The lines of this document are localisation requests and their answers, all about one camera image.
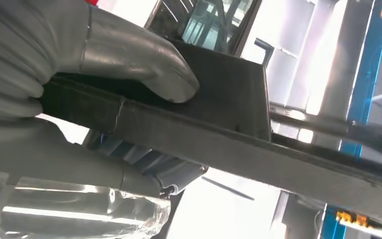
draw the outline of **bright light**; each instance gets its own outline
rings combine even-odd
[[[273,222],[270,228],[271,239],[285,239],[286,238],[286,225],[280,222]]]
[[[98,193],[97,187],[93,185],[84,185],[83,193]]]
[[[62,131],[62,133],[64,134],[67,141],[70,143],[83,144],[87,133],[89,133],[88,128],[62,120],[62,119],[58,119],[58,118],[48,116],[45,114],[40,114],[36,117],[56,124],[59,127],[59,129]]]
[[[112,218],[111,216],[107,216],[107,215],[52,211],[52,210],[33,209],[33,208],[4,207],[3,211],[7,213],[19,213],[19,214],[39,215],[39,216],[48,216],[48,217],[83,219],[83,220],[90,220],[90,221],[120,223],[120,224],[137,225],[137,226],[142,225],[144,223],[143,221],[140,221],[140,220],[128,219],[128,218]]]
[[[310,92],[306,106],[308,114],[318,115],[320,112],[347,2],[348,0],[341,0],[335,4],[333,14],[327,23],[316,53],[312,57],[307,74]]]
[[[304,143],[311,143],[313,135],[313,131],[302,128],[299,131],[298,140]]]
[[[16,187],[15,189],[28,190],[28,191],[65,192],[65,193],[98,193],[97,187],[93,185],[84,185],[83,190],[65,190],[65,189],[34,188],[34,187]]]
[[[305,114],[301,111],[291,110],[289,111],[289,117],[294,118],[296,120],[304,120]]]

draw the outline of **metal bar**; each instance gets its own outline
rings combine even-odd
[[[348,160],[339,154],[333,158],[313,156],[92,87],[70,90],[70,85],[75,86],[67,80],[53,80],[45,86],[41,102],[46,114],[382,219],[382,168],[379,166]],[[67,109],[69,97],[79,99],[69,101],[70,110]],[[90,112],[105,108],[117,109],[117,114],[112,118],[110,114],[90,117]],[[297,141],[290,142],[302,151],[315,153],[317,150]]]

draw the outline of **glass pane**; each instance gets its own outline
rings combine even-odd
[[[210,50],[231,53],[230,41],[252,0],[199,0],[182,35],[186,43]]]

